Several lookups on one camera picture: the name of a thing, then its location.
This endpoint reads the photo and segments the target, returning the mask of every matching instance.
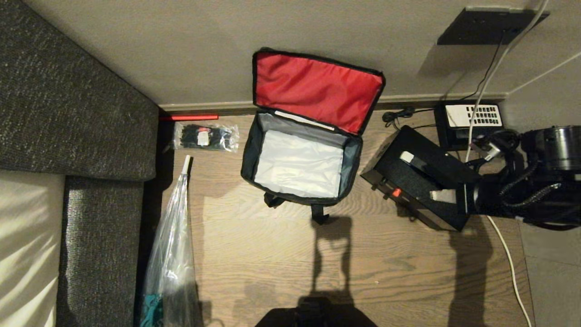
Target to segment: bag strap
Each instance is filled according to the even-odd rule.
[[[285,199],[283,198],[279,198],[270,193],[264,193],[264,203],[266,203],[266,205],[268,205],[269,208],[276,208],[279,205],[283,204],[284,202]]]
[[[324,214],[323,206],[320,204],[311,205],[311,216],[313,220],[319,225],[323,225],[327,219],[329,219],[329,215]]]

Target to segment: red stick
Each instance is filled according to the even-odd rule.
[[[162,122],[179,122],[182,120],[216,120],[218,115],[204,115],[204,116],[160,116],[159,120]]]

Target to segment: open insulated bag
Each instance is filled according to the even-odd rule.
[[[254,97],[260,107],[250,128],[242,177],[264,190],[275,208],[323,206],[353,187],[361,134],[385,86],[379,71],[306,54],[263,48],[253,57]]]

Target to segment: white cable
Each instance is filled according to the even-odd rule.
[[[521,301],[521,296],[518,294],[517,277],[514,274],[514,264],[512,263],[512,257],[510,256],[510,251],[508,250],[507,243],[504,241],[503,235],[500,233],[500,230],[498,229],[498,227],[494,223],[494,220],[492,220],[492,217],[488,216],[488,215],[486,217],[488,218],[488,220],[492,224],[492,227],[494,227],[494,230],[498,234],[498,237],[500,238],[500,241],[503,244],[504,251],[506,251],[506,253],[507,253],[508,263],[510,264],[510,272],[512,275],[512,285],[514,286],[514,293],[517,295],[518,304],[521,306],[522,313],[525,314],[526,323],[529,325],[529,327],[531,327],[529,315],[526,313],[525,306],[522,304],[522,301]]]
[[[468,149],[466,151],[466,158],[464,159],[464,162],[468,162],[468,157],[470,156],[470,143],[472,143],[472,128],[474,127],[474,117],[476,117],[476,111],[478,110],[478,105],[480,104],[480,101],[482,100],[482,96],[484,95],[484,91],[486,90],[486,87],[488,87],[488,83],[490,83],[492,76],[494,76],[494,74],[496,73],[496,70],[500,66],[500,63],[503,61],[506,54],[509,53],[521,41],[521,39],[526,35],[526,33],[528,33],[535,26],[535,24],[539,21],[545,8],[547,7],[547,4],[548,4],[548,0],[544,0],[543,3],[541,3],[541,5],[539,6],[539,9],[537,10],[537,13],[533,17],[533,20],[531,20],[530,23],[525,27],[525,29],[520,34],[518,34],[517,37],[515,37],[512,42],[510,42],[508,44],[506,49],[504,49],[503,54],[500,56],[500,58],[498,59],[498,61],[494,65],[494,68],[490,71],[490,75],[488,75],[486,77],[486,80],[484,81],[484,85],[482,86],[482,89],[480,90],[480,93],[478,94],[478,99],[476,100],[476,104],[474,105],[474,111],[472,112],[472,117],[470,118],[470,127],[468,128]]]

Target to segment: wall plate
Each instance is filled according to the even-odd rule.
[[[549,12],[545,11],[542,22]],[[509,44],[535,16],[533,10],[508,8],[464,8],[438,40],[438,45],[498,44],[503,35],[503,44]]]

